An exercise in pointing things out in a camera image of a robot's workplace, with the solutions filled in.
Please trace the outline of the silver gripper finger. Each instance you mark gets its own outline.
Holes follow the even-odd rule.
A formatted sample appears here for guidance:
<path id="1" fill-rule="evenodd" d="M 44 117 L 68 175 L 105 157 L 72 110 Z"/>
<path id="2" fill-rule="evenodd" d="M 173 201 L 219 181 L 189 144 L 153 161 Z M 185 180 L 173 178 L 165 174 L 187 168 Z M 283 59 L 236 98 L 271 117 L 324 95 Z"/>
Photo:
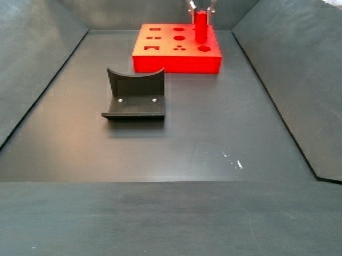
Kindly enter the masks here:
<path id="1" fill-rule="evenodd" d="M 209 6 L 207 8 L 207 11 L 209 14 L 215 13 L 215 5 L 216 5 L 217 0 L 209 0 Z"/>
<path id="2" fill-rule="evenodd" d="M 193 0 L 185 0 L 187 2 L 187 8 L 188 8 L 188 13 L 195 12 L 196 10 L 196 4 Z"/>

